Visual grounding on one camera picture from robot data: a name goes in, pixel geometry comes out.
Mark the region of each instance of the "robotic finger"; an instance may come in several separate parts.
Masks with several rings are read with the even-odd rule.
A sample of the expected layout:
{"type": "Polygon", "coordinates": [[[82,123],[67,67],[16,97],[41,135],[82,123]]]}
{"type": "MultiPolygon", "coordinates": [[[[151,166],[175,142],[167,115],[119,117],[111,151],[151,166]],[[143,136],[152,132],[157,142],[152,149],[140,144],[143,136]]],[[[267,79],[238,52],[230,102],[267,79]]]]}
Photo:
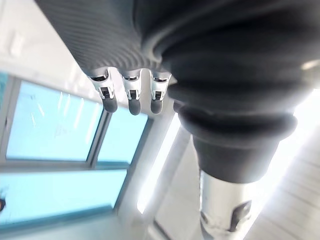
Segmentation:
{"type": "Polygon", "coordinates": [[[153,72],[150,80],[151,86],[151,111],[154,114],[161,113],[163,100],[167,92],[169,80],[171,77],[169,72],[153,72]]]}
{"type": "Polygon", "coordinates": [[[132,115],[138,115],[141,111],[141,71],[142,69],[122,72],[122,81],[132,115]]]}
{"type": "Polygon", "coordinates": [[[118,109],[118,104],[109,69],[107,69],[104,74],[88,77],[95,89],[99,92],[104,109],[109,113],[114,113],[118,109]]]}

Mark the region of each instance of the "window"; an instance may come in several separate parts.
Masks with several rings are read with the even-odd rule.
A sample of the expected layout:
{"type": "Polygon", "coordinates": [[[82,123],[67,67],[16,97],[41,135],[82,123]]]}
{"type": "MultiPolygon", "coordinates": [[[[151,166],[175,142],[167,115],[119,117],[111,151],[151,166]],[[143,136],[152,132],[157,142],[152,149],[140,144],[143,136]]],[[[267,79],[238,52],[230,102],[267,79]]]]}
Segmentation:
{"type": "Polygon", "coordinates": [[[114,207],[126,174],[126,170],[0,174],[6,200],[0,225],[114,207]]]}
{"type": "Polygon", "coordinates": [[[8,75],[0,72],[0,109],[2,107],[2,102],[4,100],[7,81],[8,81],[8,75]]]}
{"type": "Polygon", "coordinates": [[[126,108],[119,108],[112,115],[98,162],[127,162],[130,164],[147,120],[146,114],[140,113],[134,116],[128,114],[126,108]]]}
{"type": "Polygon", "coordinates": [[[0,229],[114,208],[152,120],[6,74],[1,93],[0,229]]]}
{"type": "Polygon", "coordinates": [[[22,82],[7,159],[87,159],[102,105],[61,91],[22,82]]]}

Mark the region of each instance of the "glass pane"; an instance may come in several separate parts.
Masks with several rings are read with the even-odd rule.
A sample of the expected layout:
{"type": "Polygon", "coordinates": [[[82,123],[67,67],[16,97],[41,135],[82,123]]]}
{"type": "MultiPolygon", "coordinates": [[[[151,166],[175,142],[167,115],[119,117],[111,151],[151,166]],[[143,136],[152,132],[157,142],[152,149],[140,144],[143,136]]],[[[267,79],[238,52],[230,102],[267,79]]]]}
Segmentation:
{"type": "Polygon", "coordinates": [[[148,120],[148,115],[132,115],[127,108],[119,107],[112,114],[106,131],[98,162],[131,163],[141,135],[148,120]]]}
{"type": "Polygon", "coordinates": [[[85,161],[102,105],[22,82],[7,159],[85,161]]]}
{"type": "Polygon", "coordinates": [[[0,225],[115,206],[126,170],[0,174],[0,225]]]}
{"type": "Polygon", "coordinates": [[[6,73],[0,72],[0,110],[2,107],[2,103],[4,101],[7,81],[8,81],[8,75],[6,73]]]}

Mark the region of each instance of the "ribbed black surface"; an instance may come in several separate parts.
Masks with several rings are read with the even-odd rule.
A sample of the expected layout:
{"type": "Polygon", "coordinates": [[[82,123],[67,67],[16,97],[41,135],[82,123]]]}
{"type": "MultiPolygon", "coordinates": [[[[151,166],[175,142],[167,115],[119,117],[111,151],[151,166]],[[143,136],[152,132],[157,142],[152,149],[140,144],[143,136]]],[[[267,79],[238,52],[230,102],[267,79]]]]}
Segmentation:
{"type": "Polygon", "coordinates": [[[161,71],[140,52],[141,39],[132,23],[133,1],[36,2],[87,75],[94,76],[101,67],[161,71]]]}

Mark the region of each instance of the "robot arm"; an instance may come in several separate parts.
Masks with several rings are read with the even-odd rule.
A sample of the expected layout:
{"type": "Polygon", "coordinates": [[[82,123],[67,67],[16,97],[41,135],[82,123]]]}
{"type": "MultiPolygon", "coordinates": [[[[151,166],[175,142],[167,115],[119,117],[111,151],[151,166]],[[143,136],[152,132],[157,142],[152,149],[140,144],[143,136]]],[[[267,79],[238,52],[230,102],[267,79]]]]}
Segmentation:
{"type": "Polygon", "coordinates": [[[152,111],[161,110],[168,91],[193,136],[203,235],[234,238],[250,216],[254,182],[295,129],[292,109],[313,88],[301,66],[320,56],[320,2],[36,2],[107,111],[114,112],[117,101],[101,69],[122,73],[129,106],[139,100],[140,77],[125,72],[151,70],[152,111]],[[177,83],[168,87],[170,74],[177,83]]]}

